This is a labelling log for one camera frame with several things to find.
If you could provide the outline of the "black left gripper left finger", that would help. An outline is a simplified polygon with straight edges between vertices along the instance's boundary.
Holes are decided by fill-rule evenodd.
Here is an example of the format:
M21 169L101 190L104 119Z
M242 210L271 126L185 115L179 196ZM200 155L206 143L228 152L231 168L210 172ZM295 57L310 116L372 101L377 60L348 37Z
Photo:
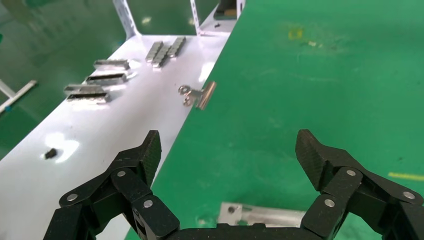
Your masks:
M150 130L140 146L120 151L103 173L60 198L43 238L94 240L123 215L140 239L168 239L180 221L151 190L161 154L160 133Z

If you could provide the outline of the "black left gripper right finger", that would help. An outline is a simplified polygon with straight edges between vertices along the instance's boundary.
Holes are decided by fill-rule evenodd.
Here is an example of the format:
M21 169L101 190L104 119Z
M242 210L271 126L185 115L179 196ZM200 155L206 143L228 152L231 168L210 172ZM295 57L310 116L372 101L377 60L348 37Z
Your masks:
M320 143L307 129L297 133L298 162L319 192L300 224L316 239L332 240L349 214L384 240L424 237L424 199L398 183L364 168L346 150Z

